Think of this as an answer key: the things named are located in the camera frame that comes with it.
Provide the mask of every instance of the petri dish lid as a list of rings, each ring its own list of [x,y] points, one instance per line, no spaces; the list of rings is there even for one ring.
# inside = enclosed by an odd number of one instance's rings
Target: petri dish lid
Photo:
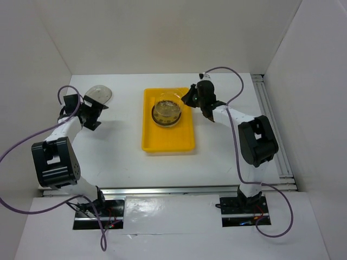
[[[90,88],[86,96],[104,105],[112,97],[112,91],[104,85],[97,85]]]

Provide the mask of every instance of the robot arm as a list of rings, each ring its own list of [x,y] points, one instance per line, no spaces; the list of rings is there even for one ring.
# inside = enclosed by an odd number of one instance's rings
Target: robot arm
[[[65,106],[58,123],[72,114],[78,98],[77,95],[64,97]],[[76,116],[56,128],[43,142],[33,144],[31,152],[37,179],[42,187],[62,189],[71,195],[85,195],[101,210],[105,202],[104,195],[97,186],[91,185],[81,176],[80,165],[71,143],[83,126],[95,130],[101,124],[97,122],[101,111],[107,107],[87,96],[83,100]],[[79,198],[78,202],[83,210],[93,212],[87,200]]]
[[[231,127],[227,113],[226,104],[218,101],[214,94],[214,85],[208,74],[200,74],[197,84],[191,85],[188,93],[182,97],[185,105],[199,107],[203,115],[212,122],[221,123]],[[235,126],[236,134],[239,135],[239,147],[243,159],[250,165],[246,182],[257,182],[259,184],[242,183],[237,191],[241,207],[254,205],[261,197],[261,184],[268,162],[273,159],[278,151],[278,144],[266,116],[250,116],[228,107]]]

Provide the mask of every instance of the cable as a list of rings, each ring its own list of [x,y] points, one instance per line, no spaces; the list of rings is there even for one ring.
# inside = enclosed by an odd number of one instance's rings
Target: cable
[[[58,90],[58,100],[59,100],[59,102],[60,102],[59,94],[60,94],[60,92],[61,92],[64,88],[72,88],[73,90],[76,91],[76,93],[77,93],[77,95],[78,95],[79,97],[81,96],[80,93],[78,92],[78,90],[77,90],[75,87],[69,86],[69,85],[63,86],[63,87],[61,87],[61,88]],[[44,129],[44,130],[41,130],[41,131],[39,131],[39,132],[37,132],[37,133],[35,133],[35,134],[32,134],[32,135],[30,135],[30,136],[24,138],[23,140],[17,142],[16,144],[12,145],[10,148],[8,148],[8,149],[0,156],[0,163],[1,163],[2,160],[6,157],[6,155],[8,155],[8,154],[9,154],[14,148],[16,148],[17,146],[21,145],[22,143],[28,141],[29,139],[31,139],[31,138],[33,138],[33,137],[36,137],[36,136],[38,136],[38,135],[40,135],[40,134],[42,134],[42,133],[45,133],[45,132],[50,131],[50,130],[52,130],[52,129],[54,129],[54,128],[57,128],[57,127],[63,125],[65,122],[69,121],[69,120],[77,113],[77,111],[78,111],[80,105],[81,105],[81,100],[80,100],[80,98],[78,98],[78,104],[77,104],[77,106],[76,106],[74,112],[73,112],[65,121],[62,121],[62,122],[60,122],[60,123],[57,123],[57,124],[54,125],[54,126],[48,127],[48,128],[46,128],[46,129]],[[16,209],[16,208],[12,207],[11,205],[7,204],[1,197],[0,197],[0,204],[2,204],[2,205],[3,205],[5,208],[7,208],[8,210],[11,210],[11,211],[16,212],[16,213],[18,213],[18,214],[36,215],[36,214],[41,214],[41,213],[45,213],[45,212],[54,210],[54,209],[56,209],[57,207],[60,207],[60,206],[64,205],[65,203],[68,203],[68,202],[70,202],[71,200],[74,200],[74,199],[76,199],[76,198],[83,198],[83,199],[87,200],[87,201],[90,203],[90,205],[91,205],[91,207],[92,207],[92,209],[93,209],[93,211],[94,211],[94,213],[95,213],[95,216],[97,217],[98,224],[99,224],[99,228],[100,228],[100,230],[101,230],[100,246],[101,246],[101,249],[102,249],[103,251],[106,251],[106,249],[107,249],[107,241],[106,241],[106,236],[105,236],[105,230],[104,230],[104,228],[102,227],[102,223],[101,223],[101,220],[100,220],[100,216],[99,216],[99,214],[98,214],[98,210],[95,208],[93,202],[92,202],[89,198],[87,198],[86,196],[83,196],[83,195],[74,196],[74,197],[71,197],[71,198],[69,198],[69,199],[67,199],[67,200],[64,200],[63,202],[61,202],[61,203],[59,203],[59,204],[57,204],[57,205],[55,205],[55,206],[53,206],[53,207],[50,207],[50,208],[45,209],[45,210],[38,210],[38,211],[25,211],[25,210]]]
[[[76,211],[77,213],[81,212],[82,214],[84,214],[87,218],[90,218],[90,216],[88,216],[87,213],[85,213],[84,211],[80,210],[78,205],[70,203],[70,202],[66,202],[66,205],[68,205],[71,209],[73,209],[74,211]]]
[[[230,120],[230,124],[232,126],[232,132],[233,132],[233,139],[234,139],[234,147],[235,147],[235,157],[236,157],[236,168],[237,168],[237,175],[239,176],[239,179],[240,179],[240,182],[242,182],[243,184],[257,184],[257,185],[261,185],[261,186],[268,186],[272,189],[274,189],[275,191],[278,191],[282,196],[283,198],[286,200],[287,204],[288,204],[288,207],[289,207],[289,210],[291,212],[291,222],[289,224],[289,227],[281,234],[278,234],[278,235],[268,235],[264,232],[262,232],[259,227],[258,227],[258,223],[260,220],[262,220],[263,218],[265,218],[266,216],[263,216],[262,218],[259,218],[256,222],[255,222],[255,227],[256,229],[263,235],[263,236],[266,236],[266,237],[271,237],[271,238],[277,238],[277,237],[281,237],[281,236],[284,236],[285,234],[287,234],[289,232],[289,230],[292,228],[293,226],[293,222],[294,222],[294,213],[293,213],[293,209],[292,209],[292,205],[291,203],[289,202],[289,200],[287,199],[287,197],[284,195],[283,192],[281,192],[278,188],[274,187],[273,185],[270,185],[270,184],[267,184],[267,183],[260,183],[260,182],[257,182],[257,181],[244,181],[242,179],[242,176],[241,176],[241,170],[240,170],[240,158],[239,158],[239,150],[237,149],[237,139],[236,139],[236,133],[235,133],[235,127],[234,127],[234,123],[233,123],[233,119],[232,119],[232,115],[229,111],[229,104],[235,100],[238,96],[241,95],[241,93],[243,92],[243,89],[245,88],[245,83],[243,82],[243,79],[242,77],[240,76],[240,74],[238,74],[235,70],[231,69],[231,68],[228,68],[228,67],[215,67],[215,68],[212,68],[212,69],[209,69],[207,70],[205,73],[209,73],[213,70],[216,70],[216,69],[228,69],[230,70],[231,72],[233,72],[241,81],[241,90],[240,92],[234,96],[233,98],[231,98],[227,104],[226,104],[226,110],[227,110],[227,113],[228,113],[228,116],[229,116],[229,120]]]

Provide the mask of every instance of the white wall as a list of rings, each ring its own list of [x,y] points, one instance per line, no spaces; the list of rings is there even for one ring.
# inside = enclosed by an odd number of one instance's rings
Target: white wall
[[[35,0],[72,74],[263,74],[300,2]]]
[[[56,122],[56,92],[69,83],[71,73],[31,1],[1,0],[0,35],[3,153],[20,139]],[[30,209],[38,187],[30,151],[32,143],[28,141],[0,164],[0,196],[22,210]],[[26,218],[0,205],[1,259],[14,258]]]
[[[347,0],[303,0],[265,75],[292,170],[332,260],[347,254],[346,8]]]

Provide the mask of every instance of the white floor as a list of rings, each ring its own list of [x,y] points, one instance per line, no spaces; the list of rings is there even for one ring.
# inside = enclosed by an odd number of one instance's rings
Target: white floor
[[[241,112],[261,114],[252,80],[241,74],[245,90],[232,107]],[[211,74],[215,94],[228,101],[241,87],[234,74]],[[102,124],[94,132],[84,128],[73,147],[82,176],[99,187],[168,187],[239,184],[230,128],[204,118],[193,111],[196,149],[187,155],[152,156],[141,149],[143,91],[146,88],[190,87],[198,74],[74,75],[70,84],[84,95],[95,85],[113,92],[102,112]],[[241,170],[247,172],[241,162]],[[279,171],[272,161],[265,181],[279,183]]]
[[[16,260],[27,259],[257,259],[328,260],[310,201],[304,192],[286,192],[294,225],[281,238],[266,238],[254,226],[222,227],[216,195],[126,198],[124,229],[107,233],[107,251],[100,248],[100,230],[72,230],[74,211],[67,206],[29,215]],[[289,225],[289,209],[278,193],[266,194],[275,235]],[[63,198],[34,198],[31,211],[46,209]]]

